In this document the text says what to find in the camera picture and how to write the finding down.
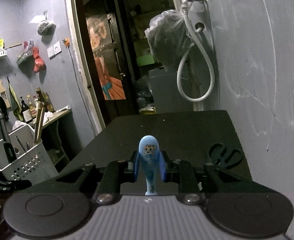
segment black table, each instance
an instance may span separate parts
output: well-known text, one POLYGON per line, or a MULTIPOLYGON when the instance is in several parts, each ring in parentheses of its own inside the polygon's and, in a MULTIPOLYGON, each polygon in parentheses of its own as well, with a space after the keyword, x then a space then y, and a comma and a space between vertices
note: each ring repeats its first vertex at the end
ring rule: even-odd
MULTIPOLYGON (((114 119, 62 173, 85 163, 104 167, 110 161, 129 159, 145 135, 156 137, 160 150, 165 150, 170 159, 187 160, 199 167, 207 162, 207 152, 215 143, 228 142, 235 148, 242 148, 231 119, 224 110, 123 116, 114 119)), ((246 158, 231 171, 251 180, 246 158)), ((158 193, 178 192, 177 184, 163 183, 159 178, 156 189, 158 193)), ((140 167, 137 182, 122 184, 121 193, 145 192, 146 180, 140 167)))

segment green cloth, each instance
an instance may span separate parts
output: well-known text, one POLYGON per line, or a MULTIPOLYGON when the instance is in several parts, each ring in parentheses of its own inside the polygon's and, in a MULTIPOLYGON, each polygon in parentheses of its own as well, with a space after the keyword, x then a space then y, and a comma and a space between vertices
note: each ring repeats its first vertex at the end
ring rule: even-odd
POLYGON ((12 109, 15 117, 17 117, 20 121, 23 121, 23 117, 21 115, 21 107, 20 107, 18 98, 17 98, 16 93, 13 90, 12 86, 10 85, 10 81, 9 81, 8 77, 7 77, 7 80, 8 80, 8 84, 9 84, 9 97, 10 97, 11 109, 12 109))

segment painting of a woman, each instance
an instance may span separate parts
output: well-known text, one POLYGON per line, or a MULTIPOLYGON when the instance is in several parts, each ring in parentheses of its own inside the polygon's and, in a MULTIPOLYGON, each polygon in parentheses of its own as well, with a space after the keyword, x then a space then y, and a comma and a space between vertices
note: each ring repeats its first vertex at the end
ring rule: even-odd
POLYGON ((105 65, 103 54, 104 51, 108 51, 108 49, 107 46, 105 46, 103 43, 103 40, 105 40, 107 37, 107 30, 104 22, 100 19, 89 17, 87 18, 87 27, 105 100, 126 99, 121 81, 115 77, 110 76, 107 66, 105 65))

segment bottle label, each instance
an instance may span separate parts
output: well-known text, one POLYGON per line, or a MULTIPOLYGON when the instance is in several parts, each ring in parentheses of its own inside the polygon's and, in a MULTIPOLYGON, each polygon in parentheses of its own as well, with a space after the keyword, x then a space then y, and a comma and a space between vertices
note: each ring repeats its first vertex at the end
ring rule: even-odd
POLYGON ((26 122, 29 122, 30 120, 32 120, 32 115, 31 115, 30 109, 22 112, 22 114, 23 114, 26 122))

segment perforated basket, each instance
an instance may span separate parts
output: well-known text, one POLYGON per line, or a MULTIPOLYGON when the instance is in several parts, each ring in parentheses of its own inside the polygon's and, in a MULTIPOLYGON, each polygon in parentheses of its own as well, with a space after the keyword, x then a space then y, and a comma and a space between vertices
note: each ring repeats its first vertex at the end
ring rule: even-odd
POLYGON ((10 133, 11 144, 19 152, 16 154, 17 159, 9 163, 3 148, 3 140, 0 140, 0 171, 7 180, 27 179, 32 185, 35 185, 58 175, 42 141, 25 153, 15 135, 25 148, 27 142, 32 146, 34 141, 34 130, 28 124, 10 133))

